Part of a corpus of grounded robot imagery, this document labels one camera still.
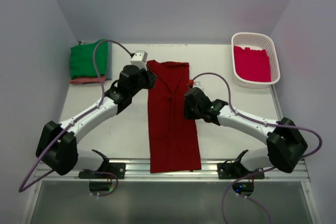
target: folded green cloth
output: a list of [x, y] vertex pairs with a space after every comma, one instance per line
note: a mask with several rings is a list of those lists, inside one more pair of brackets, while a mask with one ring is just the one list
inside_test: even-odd
[[[95, 46], [102, 40], [100, 39], [93, 44], [79, 45], [71, 48], [70, 75], [72, 80], [78, 77], [97, 77], [92, 56]], [[104, 76], [108, 64], [107, 43], [99, 46], [96, 53], [96, 63], [100, 76]]]

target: plastic basket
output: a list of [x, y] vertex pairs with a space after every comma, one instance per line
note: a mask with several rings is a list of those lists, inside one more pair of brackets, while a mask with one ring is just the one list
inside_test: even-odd
[[[241, 78], [236, 72], [235, 65], [235, 56], [234, 56], [234, 46], [241, 48], [249, 47], [254, 50], [265, 49], [269, 57], [269, 62], [271, 66], [271, 82], [257, 82], [257, 81], [248, 81]], [[275, 51], [275, 46], [273, 40], [263, 34], [256, 33], [237, 33], [232, 36], [231, 39], [232, 47], [232, 62], [233, 62], [233, 71], [235, 75], [235, 81], [239, 86], [247, 88], [262, 89], [267, 88], [268, 86], [275, 84], [280, 79], [280, 69], [277, 58], [277, 53]]]

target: white table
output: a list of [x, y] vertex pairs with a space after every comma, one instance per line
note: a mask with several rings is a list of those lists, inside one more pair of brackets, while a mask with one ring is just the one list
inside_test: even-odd
[[[125, 45], [130, 51], [145, 50], [148, 60], [158, 62], [183, 61], [190, 63], [190, 77], [202, 72], [216, 72], [230, 83], [232, 100], [240, 110], [269, 119], [277, 119], [271, 89], [248, 89], [234, 83], [230, 45]], [[117, 45], [112, 46], [112, 77], [117, 79], [122, 68], [129, 64], [129, 56]], [[223, 81], [215, 76], [198, 79], [205, 86], [211, 100], [227, 101]], [[105, 83], [105, 88], [112, 81]], [[101, 95], [99, 84], [70, 85], [61, 121], [83, 111]], [[132, 104], [121, 114], [106, 120], [79, 143], [85, 150], [97, 149], [109, 158], [149, 158], [148, 91], [140, 91]], [[253, 137], [230, 128], [196, 122], [201, 158], [235, 158], [242, 150], [262, 147]]]

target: red folded cloth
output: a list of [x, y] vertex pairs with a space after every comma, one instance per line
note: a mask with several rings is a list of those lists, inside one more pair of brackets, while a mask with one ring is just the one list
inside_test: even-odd
[[271, 67], [266, 50], [234, 46], [237, 74], [248, 81], [271, 82]]
[[[100, 77], [103, 82], [105, 82], [105, 76]], [[73, 80], [70, 79], [70, 84], [86, 84], [86, 83], [97, 83], [99, 82], [98, 77], [78, 77]]]
[[148, 95], [151, 173], [201, 169], [196, 124], [184, 118], [189, 63], [147, 64], [158, 76]]

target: gray floor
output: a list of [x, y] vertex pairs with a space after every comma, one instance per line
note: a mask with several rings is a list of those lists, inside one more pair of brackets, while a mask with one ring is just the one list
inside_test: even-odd
[[[228, 182], [121, 182], [110, 196], [89, 197], [88, 182], [43, 182], [31, 224], [224, 223], [220, 211]], [[312, 223], [299, 182], [256, 183], [252, 196], [269, 210], [274, 224]], [[265, 212], [230, 193], [230, 224], [265, 223]]]

